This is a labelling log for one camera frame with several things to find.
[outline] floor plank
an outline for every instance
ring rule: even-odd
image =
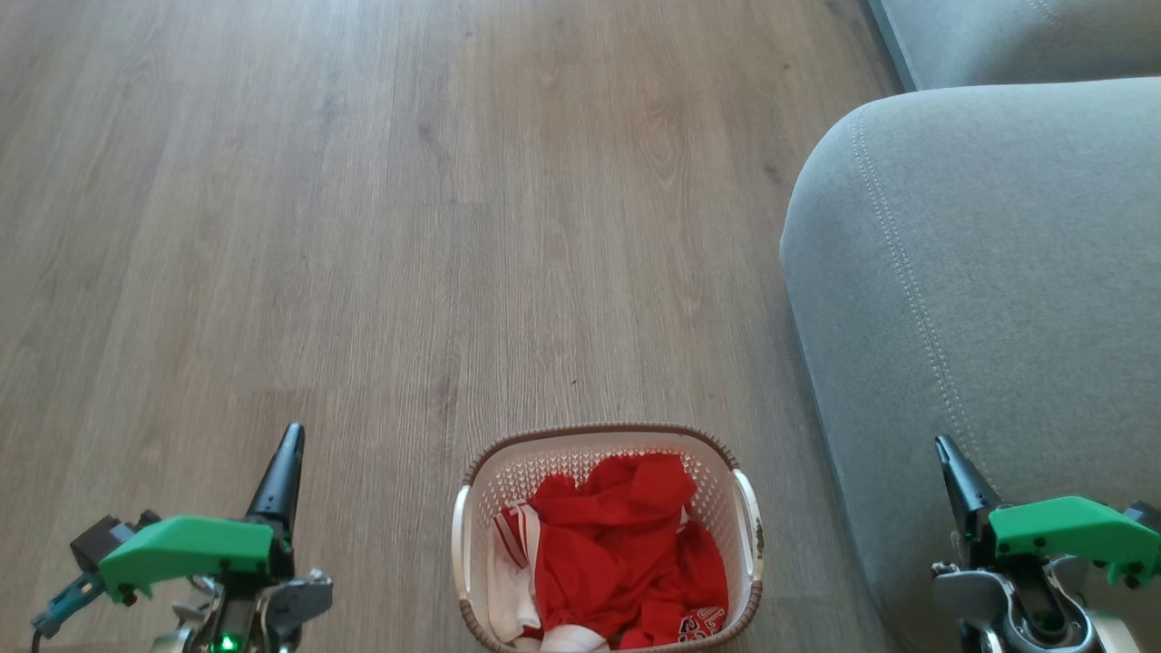
[[[892,651],[777,244],[894,81],[857,0],[0,6],[0,651],[104,514],[244,510],[308,428],[308,651],[470,651],[447,541],[505,435],[657,419],[745,461],[766,601],[728,651]],[[144,650],[170,600],[45,650]]]

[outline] white basket handle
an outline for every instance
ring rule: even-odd
[[[452,575],[455,577],[455,591],[460,595],[460,601],[468,600],[468,580],[464,573],[469,568],[470,561],[467,529],[469,519],[467,512],[468,494],[471,486],[460,488],[460,494],[455,497],[455,510],[452,511]]]
[[[745,474],[741,469],[734,469],[734,486],[737,493],[734,495],[734,502],[737,508],[737,517],[742,523],[741,525],[745,529],[745,534],[749,539],[749,550],[747,551],[747,566],[750,567],[750,574],[755,582],[762,581],[762,572],[764,562],[762,560],[762,548],[763,548],[763,534],[762,534],[762,516],[758,514],[758,500],[753,495],[753,487],[750,486],[750,479],[745,478]]]

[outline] gray sofa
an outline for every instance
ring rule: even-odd
[[[957,651],[933,437],[1016,503],[1161,503],[1161,79],[872,102],[795,185],[780,257],[850,530],[915,652]],[[1161,587],[1090,601],[1161,651]]]
[[[868,0],[907,91],[1161,71],[1161,0]]]

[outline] green 3d-printed part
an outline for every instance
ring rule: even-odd
[[[223,568],[265,574],[269,564],[269,526],[180,515],[142,529],[99,564],[115,603],[138,590],[150,598],[150,586],[183,576],[211,575]]]
[[[1108,505],[1061,496],[990,515],[997,555],[1062,553],[1109,564],[1109,582],[1147,584],[1161,560],[1161,534]]]

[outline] plastic basket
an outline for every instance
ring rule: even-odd
[[[706,651],[737,637],[762,598],[762,521],[753,489],[737,460],[711,436],[675,424],[590,424],[512,436],[473,464],[452,515],[452,567],[460,611],[489,651],[517,650],[496,639],[488,617],[486,528],[509,501],[531,496],[546,476],[567,473],[583,481],[610,455],[677,453],[698,485],[692,516],[717,543],[729,587],[729,616],[721,632],[697,641],[644,651]]]

